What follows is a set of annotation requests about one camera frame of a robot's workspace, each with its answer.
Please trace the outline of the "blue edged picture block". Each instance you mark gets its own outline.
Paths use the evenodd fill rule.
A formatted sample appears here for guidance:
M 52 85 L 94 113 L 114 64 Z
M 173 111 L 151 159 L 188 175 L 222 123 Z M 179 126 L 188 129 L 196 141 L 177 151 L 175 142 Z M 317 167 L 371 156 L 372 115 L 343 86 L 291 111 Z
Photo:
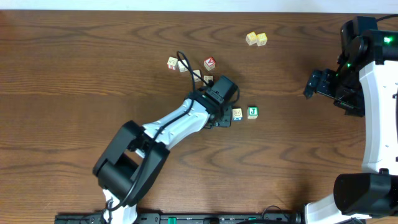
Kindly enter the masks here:
M 243 119 L 243 111 L 241 108 L 232 109 L 233 121 L 241 121 Z

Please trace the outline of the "green letter J block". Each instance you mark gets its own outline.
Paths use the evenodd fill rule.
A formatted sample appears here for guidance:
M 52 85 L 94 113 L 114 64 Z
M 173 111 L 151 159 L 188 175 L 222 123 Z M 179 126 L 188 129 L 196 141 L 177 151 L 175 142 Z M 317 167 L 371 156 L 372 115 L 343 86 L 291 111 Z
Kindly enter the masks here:
M 256 106 L 250 106 L 247 110 L 248 119 L 256 119 L 259 116 L 259 110 Z

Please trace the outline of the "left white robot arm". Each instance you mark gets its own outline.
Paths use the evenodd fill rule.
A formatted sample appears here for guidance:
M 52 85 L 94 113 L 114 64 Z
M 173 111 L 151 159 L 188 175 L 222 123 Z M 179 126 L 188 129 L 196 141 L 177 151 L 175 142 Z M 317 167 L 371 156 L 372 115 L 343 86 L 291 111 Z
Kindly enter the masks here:
M 136 205 L 152 187 L 171 148 L 205 126 L 231 122 L 230 93 L 195 90 L 167 116 L 121 126 L 93 168 L 106 197 L 105 223 L 134 223 Z

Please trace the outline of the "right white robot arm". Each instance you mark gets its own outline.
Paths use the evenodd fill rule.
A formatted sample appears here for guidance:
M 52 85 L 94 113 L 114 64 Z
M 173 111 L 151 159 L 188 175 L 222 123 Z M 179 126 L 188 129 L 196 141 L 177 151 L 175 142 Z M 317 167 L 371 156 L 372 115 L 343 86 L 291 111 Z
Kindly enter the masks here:
M 303 92 L 364 117 L 361 172 L 340 174 L 333 193 L 304 208 L 304 223 L 359 223 L 397 216 L 397 33 L 344 28 L 337 71 L 315 70 Z

